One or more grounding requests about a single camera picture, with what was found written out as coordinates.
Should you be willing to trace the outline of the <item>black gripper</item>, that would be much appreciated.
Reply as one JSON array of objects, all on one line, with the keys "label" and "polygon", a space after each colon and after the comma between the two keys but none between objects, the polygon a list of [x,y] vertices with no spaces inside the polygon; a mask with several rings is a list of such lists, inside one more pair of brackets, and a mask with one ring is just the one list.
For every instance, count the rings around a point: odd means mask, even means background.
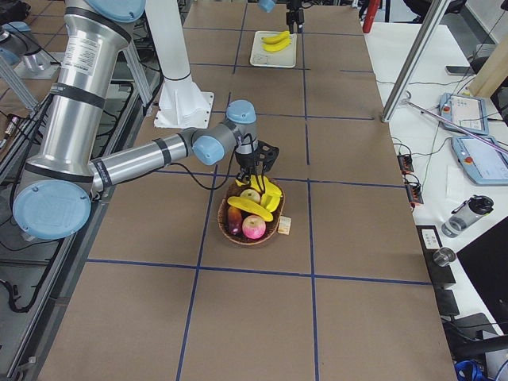
[{"label": "black gripper", "polygon": [[[236,180],[239,183],[249,183],[249,176],[256,173],[259,165],[258,140],[246,139],[240,147],[234,150],[234,154],[239,165]],[[256,175],[256,186],[260,194],[266,192],[263,175]]]},{"label": "black gripper", "polygon": [[294,33],[294,24],[298,25],[297,33],[302,33],[304,23],[304,9],[302,0],[286,0],[286,22],[290,33]]}]

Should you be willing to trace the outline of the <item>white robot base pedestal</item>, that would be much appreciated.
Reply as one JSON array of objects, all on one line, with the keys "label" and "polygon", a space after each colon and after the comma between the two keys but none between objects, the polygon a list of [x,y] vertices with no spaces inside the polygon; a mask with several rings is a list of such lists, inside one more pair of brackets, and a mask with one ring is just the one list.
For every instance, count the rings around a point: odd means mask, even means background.
[{"label": "white robot base pedestal", "polygon": [[164,78],[155,127],[208,127],[214,102],[192,79],[177,1],[148,0],[145,13]]}]

